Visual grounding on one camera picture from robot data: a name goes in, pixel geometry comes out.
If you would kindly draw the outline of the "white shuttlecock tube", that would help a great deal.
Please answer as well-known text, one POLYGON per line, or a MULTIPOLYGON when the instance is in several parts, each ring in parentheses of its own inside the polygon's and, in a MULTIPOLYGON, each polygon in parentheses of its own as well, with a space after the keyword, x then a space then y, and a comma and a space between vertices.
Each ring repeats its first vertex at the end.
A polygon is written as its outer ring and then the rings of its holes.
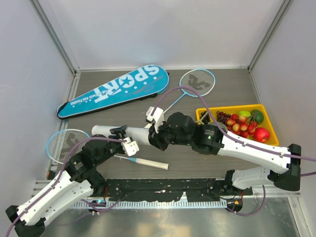
MULTIPOLYGON (((91 130, 92 135, 102 134, 104 136, 110 136, 110 130, 118 128, 117 126, 104 126, 95 125, 91 130)), ((149 142, 149 129, 148 128, 136 128, 128 126, 125 130, 125 137, 131 137, 134 141, 137 141, 141 145, 150 145, 149 142)))

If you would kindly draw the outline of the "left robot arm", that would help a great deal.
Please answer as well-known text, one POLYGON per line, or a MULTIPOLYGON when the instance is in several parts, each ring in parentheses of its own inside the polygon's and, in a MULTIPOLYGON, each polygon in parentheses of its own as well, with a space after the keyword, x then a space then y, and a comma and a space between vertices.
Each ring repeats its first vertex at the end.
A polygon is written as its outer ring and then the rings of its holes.
POLYGON ((77 201, 104 194, 107 184, 97 166, 116 154, 125 153, 127 148, 134 148, 126 129, 126 126, 111 127, 109 135, 93 136, 78 129, 64 129, 52 135, 46 152, 62 168, 29 201, 7 208, 9 229, 15 230, 19 237, 39 237, 58 215, 77 201))

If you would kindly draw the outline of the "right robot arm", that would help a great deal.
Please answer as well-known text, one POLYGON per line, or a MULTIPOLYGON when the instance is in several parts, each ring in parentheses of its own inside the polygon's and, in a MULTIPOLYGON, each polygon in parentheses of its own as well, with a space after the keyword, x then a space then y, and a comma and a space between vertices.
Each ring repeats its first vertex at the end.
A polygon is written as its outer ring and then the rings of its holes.
POLYGON ((162 151, 168 145, 185 145, 200 154, 230 156, 258 164, 253 169, 227 171, 223 188, 230 195, 265 184, 286 191, 300 190, 301 146, 297 144, 277 147, 255 142, 214 125, 199 125, 181 112, 168 119, 148 112, 146 121, 151 124, 149 143, 162 151))

